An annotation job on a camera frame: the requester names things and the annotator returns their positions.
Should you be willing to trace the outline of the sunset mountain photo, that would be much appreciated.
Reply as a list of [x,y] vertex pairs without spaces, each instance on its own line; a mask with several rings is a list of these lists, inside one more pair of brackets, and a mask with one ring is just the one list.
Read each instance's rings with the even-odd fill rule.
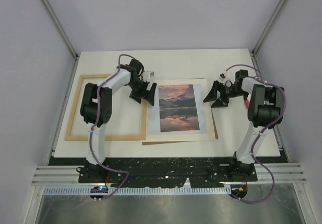
[[149,135],[206,132],[200,84],[157,86],[154,106],[149,106],[147,111]]

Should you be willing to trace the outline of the red handled screwdriver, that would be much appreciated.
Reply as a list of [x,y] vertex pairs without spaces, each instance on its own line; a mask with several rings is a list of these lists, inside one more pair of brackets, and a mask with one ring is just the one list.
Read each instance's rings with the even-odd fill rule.
[[247,98],[244,98],[244,104],[245,104],[245,107],[248,109],[249,108],[249,105],[250,105],[250,102]]

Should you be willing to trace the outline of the wooden picture frame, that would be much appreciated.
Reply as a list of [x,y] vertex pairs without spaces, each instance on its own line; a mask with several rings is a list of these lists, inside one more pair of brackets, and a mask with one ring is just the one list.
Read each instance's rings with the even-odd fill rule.
[[[80,107],[87,83],[99,84],[109,74],[82,74],[79,76],[73,98],[70,116],[66,127],[66,141],[87,141],[89,132],[84,118],[80,114]],[[122,87],[113,96],[113,110],[105,131],[106,141],[134,141],[146,138],[147,102],[143,100],[137,104],[127,97],[130,92]]]

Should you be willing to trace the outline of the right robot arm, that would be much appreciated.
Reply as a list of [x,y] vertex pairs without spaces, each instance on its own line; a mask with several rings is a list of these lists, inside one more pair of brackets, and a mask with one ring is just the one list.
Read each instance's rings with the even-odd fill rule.
[[249,127],[241,146],[234,152],[227,166],[222,164],[212,167],[212,179],[224,181],[256,181],[256,154],[267,132],[281,123],[286,106],[285,93],[281,87],[262,82],[258,77],[251,77],[247,70],[235,73],[231,82],[222,73],[214,81],[204,102],[211,102],[212,108],[224,108],[229,100],[243,97],[247,109]]

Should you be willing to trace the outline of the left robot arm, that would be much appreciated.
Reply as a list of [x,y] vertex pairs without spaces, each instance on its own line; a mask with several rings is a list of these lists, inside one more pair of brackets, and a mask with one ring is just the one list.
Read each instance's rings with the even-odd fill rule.
[[109,171],[125,173],[125,171],[113,170],[104,165],[107,159],[105,130],[112,116],[113,95],[123,86],[129,86],[131,88],[129,98],[137,103],[145,100],[149,105],[154,105],[157,84],[152,83],[148,88],[149,80],[154,77],[154,72],[146,71],[143,64],[130,55],[121,54],[120,56],[131,58],[130,63],[118,63],[115,72],[100,84],[86,84],[80,106],[80,115],[89,131],[89,153],[85,166],[78,167],[77,172],[81,176],[89,175],[97,183],[105,181]]

